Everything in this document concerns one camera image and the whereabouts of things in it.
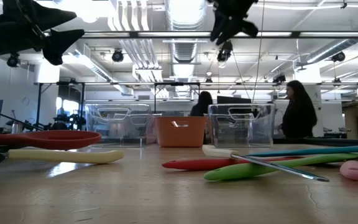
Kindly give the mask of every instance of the ceiling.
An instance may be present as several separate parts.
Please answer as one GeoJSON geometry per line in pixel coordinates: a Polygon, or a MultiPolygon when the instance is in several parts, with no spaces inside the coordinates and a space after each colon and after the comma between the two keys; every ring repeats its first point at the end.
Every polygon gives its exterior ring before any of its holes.
{"type": "MultiPolygon", "coordinates": [[[[39,1],[44,6],[53,7],[51,1],[39,1]]],[[[347,1],[348,6],[358,5],[358,0],[347,1]]],[[[76,18],[66,24],[57,27],[57,30],[84,29],[108,30],[109,14],[107,10],[110,0],[94,1],[94,11],[100,16],[94,23],[86,23],[81,18],[76,18]]],[[[295,10],[299,7],[327,7],[340,6],[342,1],[313,1],[313,0],[260,0],[249,10],[248,21],[252,21],[260,30],[358,30],[358,7],[345,9],[309,9],[295,10]],[[271,9],[271,7],[285,7],[285,9],[271,9]]],[[[148,0],[148,24],[150,30],[167,30],[163,0],[148,0]]],[[[211,30],[214,23],[213,8],[208,6],[202,30],[211,30]]],[[[332,42],[332,39],[235,39],[232,41],[234,50],[224,68],[219,68],[215,60],[217,50],[214,43],[204,42],[198,44],[196,53],[197,63],[193,75],[189,81],[199,80],[204,82],[206,72],[211,72],[213,82],[239,82],[242,80],[262,82],[272,81],[272,77],[278,71],[270,73],[286,60],[294,60],[297,55],[308,55],[332,42]]],[[[152,40],[159,65],[162,67],[162,77],[166,80],[173,78],[172,55],[170,44],[163,43],[162,39],[152,40]]],[[[124,61],[114,63],[111,55],[116,48],[122,48],[117,39],[81,39],[76,43],[77,47],[87,45],[91,49],[90,57],[102,66],[115,80],[120,82],[136,81],[132,76],[133,63],[124,52],[124,61]]],[[[346,59],[335,64],[332,62],[319,63],[322,81],[332,81],[334,76],[354,72],[358,70],[358,44],[343,50],[346,59]]],[[[292,79],[293,70],[285,71],[287,80],[292,79]]],[[[95,75],[84,65],[79,63],[66,63],[62,65],[61,76],[74,77],[78,80],[93,82],[97,80],[95,75]]],[[[358,75],[346,79],[347,82],[358,82],[358,75]]]]}

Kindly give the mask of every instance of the clear plastic bin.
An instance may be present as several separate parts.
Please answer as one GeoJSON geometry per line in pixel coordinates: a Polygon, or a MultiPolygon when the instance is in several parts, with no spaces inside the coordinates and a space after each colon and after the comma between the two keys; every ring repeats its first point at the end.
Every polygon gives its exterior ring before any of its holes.
{"type": "Polygon", "coordinates": [[[149,105],[85,105],[86,127],[107,146],[143,147],[155,136],[149,105]]]}
{"type": "Polygon", "coordinates": [[[208,108],[215,147],[271,147],[274,104],[211,105],[208,108]]]}

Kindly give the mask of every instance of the red spatula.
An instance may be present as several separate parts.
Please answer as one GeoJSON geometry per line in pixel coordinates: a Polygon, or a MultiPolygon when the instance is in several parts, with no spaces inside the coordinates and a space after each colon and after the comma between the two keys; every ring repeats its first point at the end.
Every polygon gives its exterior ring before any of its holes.
{"type": "Polygon", "coordinates": [[[0,146],[32,146],[42,149],[79,149],[97,143],[99,133],[89,131],[38,131],[22,134],[0,134],[0,146]]]}
{"type": "MultiPolygon", "coordinates": [[[[299,159],[301,157],[283,157],[265,159],[266,161],[284,161],[290,159],[299,159]]],[[[194,159],[194,160],[179,160],[170,161],[162,164],[165,168],[182,169],[182,170],[215,170],[225,166],[234,164],[249,163],[242,159],[194,159]]]]}

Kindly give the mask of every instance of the table surface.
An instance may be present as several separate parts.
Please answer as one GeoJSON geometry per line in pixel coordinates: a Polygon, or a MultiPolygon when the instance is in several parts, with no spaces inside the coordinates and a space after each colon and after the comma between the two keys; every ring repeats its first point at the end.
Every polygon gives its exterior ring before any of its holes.
{"type": "Polygon", "coordinates": [[[301,167],[330,178],[328,183],[284,172],[207,182],[203,171],[161,166],[203,158],[201,149],[121,149],[125,158],[98,166],[0,164],[0,223],[358,223],[358,182],[341,177],[337,164],[301,167]]]}

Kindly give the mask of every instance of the orange bin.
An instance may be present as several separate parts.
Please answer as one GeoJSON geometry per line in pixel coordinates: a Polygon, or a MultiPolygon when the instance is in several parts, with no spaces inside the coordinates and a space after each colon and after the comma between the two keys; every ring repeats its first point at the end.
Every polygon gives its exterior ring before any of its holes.
{"type": "Polygon", "coordinates": [[[161,147],[203,146],[205,117],[161,117],[154,121],[161,147]]]}

